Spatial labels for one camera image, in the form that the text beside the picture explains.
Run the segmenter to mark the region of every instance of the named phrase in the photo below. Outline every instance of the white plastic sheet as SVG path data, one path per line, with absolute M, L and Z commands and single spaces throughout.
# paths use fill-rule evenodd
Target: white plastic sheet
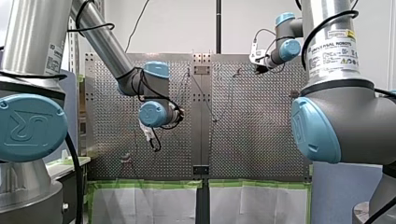
M 96 189 L 92 224 L 195 224 L 195 205 L 196 188 Z
M 211 184 L 211 224 L 308 224 L 310 186 L 239 181 Z

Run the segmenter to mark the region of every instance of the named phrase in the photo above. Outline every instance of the perforated metal panel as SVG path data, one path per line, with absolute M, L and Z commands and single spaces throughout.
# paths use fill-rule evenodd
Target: perforated metal panel
M 136 66 L 151 60 L 170 64 L 171 98 L 186 110 L 179 127 L 158 131 L 163 150 L 154 153 L 138 126 L 140 103 L 120 95 L 102 61 L 87 55 L 87 149 L 93 156 L 90 179 L 192 179 L 192 166 L 209 161 L 209 178 L 309 180 L 309 162 L 294 145 L 290 127 L 290 92 L 299 91 L 306 83 L 299 62 L 288 63 L 280 74 L 256 76 L 247 55 L 211 55 L 211 62 L 206 62 L 211 73 L 196 77 L 205 91 L 197 104 L 201 90 L 192 91 L 196 84 L 187 76 L 196 65 L 192 55 L 131 54 Z M 204 113 L 212 119 L 203 121 Z M 191 127 L 193 120 L 200 120 L 201 125 Z M 201 132 L 208 126 L 210 138 Z M 193 147 L 192 138 L 200 138 L 202 144 Z M 130 162 L 121 163 L 120 158 L 128 153 Z
M 257 76 L 247 55 L 213 55 L 211 178 L 305 181 L 308 161 L 294 144 L 291 91 L 306 83 L 300 61 Z
M 190 55 L 132 54 L 131 58 L 136 66 L 152 60 L 167 62 L 170 96 L 190 113 Z M 97 56 L 88 62 L 87 119 L 92 129 L 87 129 L 87 147 L 93 155 L 89 178 L 191 179 L 191 119 L 186 117 L 172 131 L 157 131 L 163 149 L 153 152 L 139 128 L 141 103 L 117 91 L 117 82 Z M 121 163 L 128 153 L 130 161 Z

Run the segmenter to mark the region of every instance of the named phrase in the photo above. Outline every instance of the label sticker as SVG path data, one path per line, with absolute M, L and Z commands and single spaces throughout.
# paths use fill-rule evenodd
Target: label sticker
M 331 30 L 327 33 L 327 37 L 329 39 L 340 38 L 340 37 L 349 37 L 349 38 L 355 39 L 355 33 L 348 29 Z
M 49 44 L 49 54 L 47 57 L 46 74 L 58 75 L 61 71 L 63 50 L 54 45 Z
M 336 70 L 348 69 L 359 72 L 358 52 L 352 38 L 333 38 L 308 49 L 309 76 L 327 76 Z

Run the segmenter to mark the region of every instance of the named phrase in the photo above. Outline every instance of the light blue joint cap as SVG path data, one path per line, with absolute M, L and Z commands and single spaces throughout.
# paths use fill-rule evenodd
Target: light blue joint cap
M 147 127 L 159 128 L 166 122 L 166 110 L 155 101 L 148 101 L 140 107 L 140 121 Z
M 310 99 L 300 97 L 291 107 L 291 128 L 297 148 L 311 161 L 338 163 L 341 148 L 332 125 Z
M 292 12 L 282 13 L 278 17 L 276 17 L 276 26 L 280 25 L 284 21 L 294 20 L 294 19 L 296 19 L 294 13 Z
M 27 162 L 55 151 L 67 135 L 62 108 L 50 98 L 15 94 L 0 98 L 0 161 Z
M 279 56 L 284 62 L 288 62 L 297 57 L 300 51 L 300 42 L 295 39 L 288 39 L 280 46 Z
M 148 62 L 145 64 L 145 72 L 160 78 L 169 78 L 169 65 L 162 62 Z

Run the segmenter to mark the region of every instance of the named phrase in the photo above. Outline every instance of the robotic arm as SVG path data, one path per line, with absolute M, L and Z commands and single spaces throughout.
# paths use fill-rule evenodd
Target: robotic arm
M 174 128 L 183 120 L 183 110 L 169 98 L 169 66 L 148 62 L 144 68 L 134 67 L 92 0 L 14 0 L 0 65 L 0 220 L 4 223 L 63 222 L 62 185 L 50 179 L 41 159 L 65 138 L 73 148 L 63 111 L 65 93 L 58 85 L 66 78 L 60 72 L 70 15 L 118 81 L 120 93 L 143 101 L 139 118 L 145 128 Z M 77 154 L 70 151 L 81 219 L 82 175 Z
M 303 37 L 303 20 L 295 19 L 291 12 L 276 18 L 276 49 L 268 54 L 268 49 L 258 49 L 257 36 L 251 45 L 249 59 L 257 65 L 256 73 L 262 74 L 291 61 L 300 54 L 300 42 L 295 38 Z
M 349 0 L 302 4 L 302 60 L 309 80 L 291 107 L 295 143 L 311 161 L 384 165 L 365 223 L 395 223 L 396 95 L 381 91 L 388 97 L 376 97 L 374 83 L 361 76 L 352 21 L 359 13 L 350 10 Z M 301 24 L 291 13 L 282 14 L 276 19 L 276 49 L 263 54 L 253 43 L 250 60 L 268 72 L 299 54 L 293 38 L 300 36 Z
M 106 23 L 96 6 L 86 0 L 73 0 L 71 17 L 82 29 Z M 110 29 L 82 33 L 118 81 L 120 93 L 144 95 L 139 118 L 145 126 L 159 128 L 183 120 L 183 110 L 169 99 L 169 66 L 166 63 L 148 62 L 142 71 L 132 65 Z

